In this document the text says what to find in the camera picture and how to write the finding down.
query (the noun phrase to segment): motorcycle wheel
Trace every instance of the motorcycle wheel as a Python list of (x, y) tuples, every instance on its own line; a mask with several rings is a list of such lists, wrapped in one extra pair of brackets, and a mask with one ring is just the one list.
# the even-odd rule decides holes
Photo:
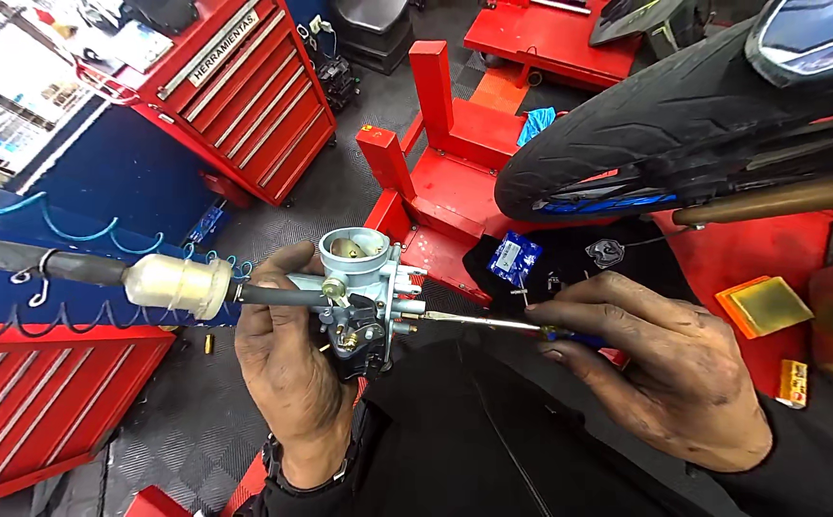
[(557, 119), (500, 171), (497, 206), (533, 222), (680, 208), (688, 203), (647, 185), (639, 168), (833, 115), (833, 86), (779, 89), (755, 72), (743, 53), (753, 22), (687, 47)]

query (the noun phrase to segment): window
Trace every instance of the window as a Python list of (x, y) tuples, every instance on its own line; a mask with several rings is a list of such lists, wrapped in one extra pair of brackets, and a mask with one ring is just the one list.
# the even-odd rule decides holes
[(6, 178), (27, 166), (90, 95), (73, 66), (43, 44), (53, 35), (38, 31), (52, 29), (33, 6), (0, 0), (0, 172)]

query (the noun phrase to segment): blue rim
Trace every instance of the blue rim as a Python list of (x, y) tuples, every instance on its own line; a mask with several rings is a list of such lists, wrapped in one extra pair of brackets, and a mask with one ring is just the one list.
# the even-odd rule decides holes
[(551, 200), (545, 206), (535, 209), (545, 214), (595, 214), (598, 212), (616, 212), (630, 207), (646, 207), (675, 201), (675, 194), (656, 194), (654, 196), (635, 196), (619, 200), (601, 200), (597, 202), (583, 200), (580, 202)]

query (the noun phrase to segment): wristwatch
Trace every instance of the wristwatch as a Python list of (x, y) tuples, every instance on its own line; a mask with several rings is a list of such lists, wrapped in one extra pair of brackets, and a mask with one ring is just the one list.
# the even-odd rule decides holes
[(355, 440), (349, 441), (347, 453), (343, 457), (343, 462), (337, 473), (330, 477), (324, 483), (321, 483), (314, 488), (296, 488), (286, 479), (282, 473), (282, 444), (276, 439), (273, 433), (267, 437), (263, 443), (262, 456), (263, 464), (267, 467), (267, 480), (275, 482), (280, 488), (292, 496), (314, 495), (339, 485), (347, 477), (347, 472), (352, 467), (353, 458), (356, 457), (357, 445)]

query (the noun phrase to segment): black rubber hose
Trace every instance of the black rubber hose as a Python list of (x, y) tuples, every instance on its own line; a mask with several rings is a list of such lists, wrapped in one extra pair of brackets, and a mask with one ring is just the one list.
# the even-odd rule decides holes
[[(0, 241), (0, 270), (18, 272), (40, 265), (45, 247)], [(52, 278), (83, 281), (97, 285), (123, 285), (126, 263), (122, 260), (98, 257), (85, 253), (55, 251), (46, 261), (46, 273)]]
[(303, 305), (306, 307), (326, 307), (330, 305), (327, 297), (320, 291), (273, 289), (272, 287), (258, 287), (249, 283), (236, 282), (232, 282), (228, 286), (225, 299), (229, 302), (259, 305)]

